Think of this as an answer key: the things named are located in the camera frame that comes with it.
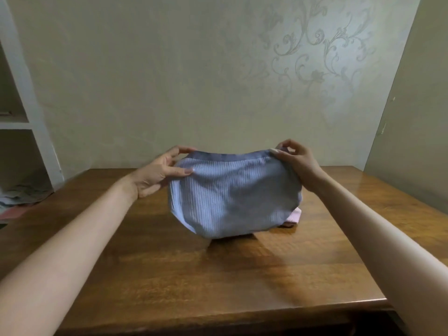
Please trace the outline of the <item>person's left hand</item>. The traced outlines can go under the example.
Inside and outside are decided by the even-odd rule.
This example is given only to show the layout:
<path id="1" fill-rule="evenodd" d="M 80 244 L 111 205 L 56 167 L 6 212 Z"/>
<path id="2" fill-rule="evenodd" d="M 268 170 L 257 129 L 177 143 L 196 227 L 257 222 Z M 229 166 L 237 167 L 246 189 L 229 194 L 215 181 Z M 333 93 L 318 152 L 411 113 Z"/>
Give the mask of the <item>person's left hand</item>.
<path id="1" fill-rule="evenodd" d="M 160 154 L 147 165 L 133 171 L 126 176 L 129 184 L 128 192 L 133 200 L 154 194 L 169 181 L 182 179 L 167 177 L 167 167 L 176 167 L 176 159 L 182 154 L 195 152 L 196 149 L 188 146 L 173 146 L 168 151 Z"/>

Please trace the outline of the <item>person's right hand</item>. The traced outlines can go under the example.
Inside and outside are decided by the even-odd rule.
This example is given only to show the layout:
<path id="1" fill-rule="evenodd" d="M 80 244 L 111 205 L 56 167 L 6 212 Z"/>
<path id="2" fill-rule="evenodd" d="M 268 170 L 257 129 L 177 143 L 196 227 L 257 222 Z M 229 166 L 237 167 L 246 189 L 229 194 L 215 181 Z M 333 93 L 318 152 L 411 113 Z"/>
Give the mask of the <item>person's right hand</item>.
<path id="1" fill-rule="evenodd" d="M 317 193 L 321 189 L 324 181 L 328 179 L 328 175 L 318 164 L 309 148 L 288 139 L 281 142 L 275 149 L 288 151 L 293 155 L 293 161 L 289 165 L 308 191 Z"/>

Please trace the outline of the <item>blue ribbed fabric garment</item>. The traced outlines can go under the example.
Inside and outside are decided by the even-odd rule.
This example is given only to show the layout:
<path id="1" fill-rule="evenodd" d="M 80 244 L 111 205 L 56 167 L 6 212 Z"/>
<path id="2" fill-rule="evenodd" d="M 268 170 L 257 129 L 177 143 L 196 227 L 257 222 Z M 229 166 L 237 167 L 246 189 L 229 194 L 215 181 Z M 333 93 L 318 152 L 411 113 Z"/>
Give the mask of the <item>blue ribbed fabric garment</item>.
<path id="1" fill-rule="evenodd" d="M 269 150 L 246 154 L 195 151 L 176 166 L 193 169 L 193 174 L 170 181 L 171 213 L 206 239 L 279 227 L 302 200 L 299 177 Z"/>

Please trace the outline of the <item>person's left forearm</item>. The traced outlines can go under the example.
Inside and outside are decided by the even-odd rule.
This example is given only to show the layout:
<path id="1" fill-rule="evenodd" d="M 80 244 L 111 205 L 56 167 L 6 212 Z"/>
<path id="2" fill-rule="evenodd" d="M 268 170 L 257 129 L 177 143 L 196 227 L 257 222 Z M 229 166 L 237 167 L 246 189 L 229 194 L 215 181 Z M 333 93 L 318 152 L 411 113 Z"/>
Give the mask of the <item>person's left forearm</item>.
<path id="1" fill-rule="evenodd" d="M 118 180 L 0 281 L 0 336 L 54 335 L 137 198 Z"/>

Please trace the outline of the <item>person's right forearm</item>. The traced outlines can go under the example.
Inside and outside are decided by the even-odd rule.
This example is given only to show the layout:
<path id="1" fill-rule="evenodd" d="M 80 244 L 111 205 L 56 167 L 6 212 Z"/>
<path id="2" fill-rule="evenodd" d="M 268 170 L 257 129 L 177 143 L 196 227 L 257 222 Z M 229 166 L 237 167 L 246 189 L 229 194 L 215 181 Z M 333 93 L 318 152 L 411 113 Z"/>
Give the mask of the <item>person's right forearm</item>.
<path id="1" fill-rule="evenodd" d="M 320 171 L 311 190 L 413 336 L 448 336 L 448 266 Z"/>

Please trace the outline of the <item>pink fabric garment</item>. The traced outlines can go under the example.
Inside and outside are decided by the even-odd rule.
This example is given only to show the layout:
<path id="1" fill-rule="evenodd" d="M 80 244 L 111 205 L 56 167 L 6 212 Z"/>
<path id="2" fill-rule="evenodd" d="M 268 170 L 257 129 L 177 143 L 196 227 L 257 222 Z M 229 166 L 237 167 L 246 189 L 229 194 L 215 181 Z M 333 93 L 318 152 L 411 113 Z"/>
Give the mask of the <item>pink fabric garment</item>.
<path id="1" fill-rule="evenodd" d="M 280 228 L 294 228 L 298 225 L 299 220 L 301 217 L 301 209 L 299 207 L 296 207 L 294 211 L 288 216 L 288 218 L 283 222 L 282 225 L 280 225 Z"/>

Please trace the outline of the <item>pile of folded clothes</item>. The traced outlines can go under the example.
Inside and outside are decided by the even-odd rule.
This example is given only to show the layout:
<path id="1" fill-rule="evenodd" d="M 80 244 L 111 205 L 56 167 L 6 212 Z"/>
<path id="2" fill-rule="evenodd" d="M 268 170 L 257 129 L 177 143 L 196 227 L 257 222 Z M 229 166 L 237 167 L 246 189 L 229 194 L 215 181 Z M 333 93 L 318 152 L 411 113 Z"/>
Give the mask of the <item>pile of folded clothes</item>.
<path id="1" fill-rule="evenodd" d="M 53 192 L 52 185 L 47 181 L 23 181 L 8 191 L 0 191 L 0 227 L 20 218 Z"/>

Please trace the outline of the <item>white shelf unit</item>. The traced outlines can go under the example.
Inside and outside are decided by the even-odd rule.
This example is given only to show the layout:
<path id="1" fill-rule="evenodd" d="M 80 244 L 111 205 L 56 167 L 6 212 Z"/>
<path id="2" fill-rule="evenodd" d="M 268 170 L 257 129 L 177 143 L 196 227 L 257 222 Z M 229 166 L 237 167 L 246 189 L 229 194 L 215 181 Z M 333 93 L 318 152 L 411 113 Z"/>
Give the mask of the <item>white shelf unit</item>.
<path id="1" fill-rule="evenodd" d="M 0 191 L 23 181 L 47 181 L 55 192 L 65 178 L 12 12 L 7 0 L 0 0 Z"/>

